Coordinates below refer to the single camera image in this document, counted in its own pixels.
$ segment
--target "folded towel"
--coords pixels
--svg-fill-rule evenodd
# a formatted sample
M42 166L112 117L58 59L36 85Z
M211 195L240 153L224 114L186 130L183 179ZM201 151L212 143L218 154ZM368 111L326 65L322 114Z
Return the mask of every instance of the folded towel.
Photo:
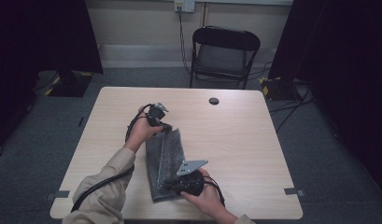
M177 178L185 160L179 130L158 133L146 143L150 194L154 203L181 199L163 186L163 181Z

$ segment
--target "light wood table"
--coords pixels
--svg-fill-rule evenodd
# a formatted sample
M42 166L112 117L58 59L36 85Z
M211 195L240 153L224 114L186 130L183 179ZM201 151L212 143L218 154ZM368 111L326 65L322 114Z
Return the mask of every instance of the light wood table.
M211 97L219 99L211 105ZM163 121L179 128L186 160L208 160L205 168L218 182L226 207L252 219L298 219L303 215L276 132L259 91L105 87L101 89L60 190L50 210L63 218L86 175L98 174L123 146L127 125L141 105L162 103ZM145 144L138 150L123 207L126 219L202 220L207 216L185 200L153 203Z

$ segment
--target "sleeve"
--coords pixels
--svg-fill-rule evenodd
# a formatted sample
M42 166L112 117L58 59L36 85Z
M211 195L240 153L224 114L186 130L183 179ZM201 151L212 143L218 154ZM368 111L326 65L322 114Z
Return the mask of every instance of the sleeve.
M243 215L238 218L234 224L255 224L247 215Z
M90 187L113 175L130 169L135 161L132 150L121 148L103 167L100 174L85 177L74 193L73 201ZM63 219L63 223L123 223L121 209L125 201L125 190L131 175L113 181L91 193L80 208Z

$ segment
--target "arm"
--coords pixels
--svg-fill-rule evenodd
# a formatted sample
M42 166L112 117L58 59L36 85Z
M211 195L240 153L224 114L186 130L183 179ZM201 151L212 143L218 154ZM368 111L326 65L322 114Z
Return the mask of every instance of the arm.
M135 153L162 127L150 127L147 119L138 119L123 148L109 160L100 174L85 177L74 194L74 202L87 189L113 175L123 173L134 164ZM63 219L63 223L119 223L122 222L121 209L124 205L125 190L131 175L111 182L89 195L80 208Z
M199 171L204 176L210 176L202 168ZM239 218L229 212L220 202L217 190L211 185L205 185L199 196L194 196L184 191L181 192L181 196L188 202L196 205L202 213L212 217L218 224L254 223L246 215Z

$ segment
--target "hand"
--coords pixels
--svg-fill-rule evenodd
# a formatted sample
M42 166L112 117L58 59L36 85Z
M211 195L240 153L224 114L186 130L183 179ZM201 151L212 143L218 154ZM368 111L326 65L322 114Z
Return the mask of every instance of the hand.
M209 173L202 168L199 168L199 171L203 176L210 176ZM188 202L196 205L202 213L212 217L219 224L235 223L237 220L237 217L222 205L217 190L209 184L205 184L205 188L199 196L191 195L185 191L181 192L181 196Z
M139 119L135 122L130 136L127 139L123 147L131 149L134 153L138 151L141 145L150 139L155 133L160 132L163 127L151 127L146 118L146 114L142 112L138 117Z

